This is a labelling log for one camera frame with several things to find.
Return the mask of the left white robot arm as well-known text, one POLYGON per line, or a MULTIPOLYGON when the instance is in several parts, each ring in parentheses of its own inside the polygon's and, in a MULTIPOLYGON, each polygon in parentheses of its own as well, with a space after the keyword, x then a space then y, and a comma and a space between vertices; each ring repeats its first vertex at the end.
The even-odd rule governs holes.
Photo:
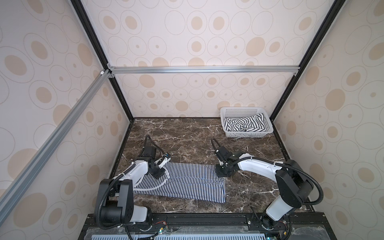
POLYGON ((164 165, 171 155, 161 152, 156 157, 156 147, 143 147, 139 156, 116 177, 100 182, 94 219, 100 229, 108 230, 135 223, 151 225, 151 209, 134 205, 134 185, 147 174, 159 179, 165 174, 164 165))

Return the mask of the white plastic laundry basket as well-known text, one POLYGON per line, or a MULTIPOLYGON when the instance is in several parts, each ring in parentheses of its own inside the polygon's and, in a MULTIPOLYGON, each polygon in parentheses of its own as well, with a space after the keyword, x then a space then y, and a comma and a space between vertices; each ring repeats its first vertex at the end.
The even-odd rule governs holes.
POLYGON ((221 123, 223 130, 228 138, 262 138, 267 134, 273 133, 274 129, 267 112, 260 107, 223 107, 221 108, 221 123), (264 114, 264 123, 267 126, 265 132, 227 132, 224 130, 224 121, 227 118, 250 117, 256 114, 264 114))

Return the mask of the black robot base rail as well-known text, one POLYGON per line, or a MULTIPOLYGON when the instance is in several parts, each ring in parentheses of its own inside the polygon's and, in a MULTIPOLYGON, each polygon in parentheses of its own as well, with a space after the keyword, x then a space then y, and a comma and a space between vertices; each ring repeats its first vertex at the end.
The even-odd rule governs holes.
POLYGON ((89 215, 80 240, 334 240, 324 213, 293 213, 266 230, 253 213, 155 214, 153 225, 97 227, 89 215))

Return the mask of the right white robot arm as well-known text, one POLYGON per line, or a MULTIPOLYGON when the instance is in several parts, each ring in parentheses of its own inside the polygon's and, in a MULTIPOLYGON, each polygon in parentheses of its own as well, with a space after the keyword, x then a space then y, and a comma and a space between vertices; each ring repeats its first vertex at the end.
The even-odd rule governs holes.
POLYGON ((256 219, 268 231, 273 230, 283 216, 303 205, 318 205, 324 199, 324 191, 318 181, 304 172, 294 160, 274 162, 243 151, 232 153, 224 146, 214 147, 214 151, 219 160, 216 165, 218 177, 231 177, 238 171, 247 171, 277 184, 278 197, 261 214, 255 214, 256 219))

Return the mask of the blue white striped tank top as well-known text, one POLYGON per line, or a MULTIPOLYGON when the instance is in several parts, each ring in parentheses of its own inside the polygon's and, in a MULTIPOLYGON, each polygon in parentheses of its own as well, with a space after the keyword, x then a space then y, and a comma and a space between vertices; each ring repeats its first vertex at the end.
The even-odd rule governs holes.
POLYGON ((216 175, 214 165, 167 163, 164 175, 155 179, 143 176, 134 186, 134 194, 179 199, 194 199, 215 203, 226 201, 225 179, 216 175))

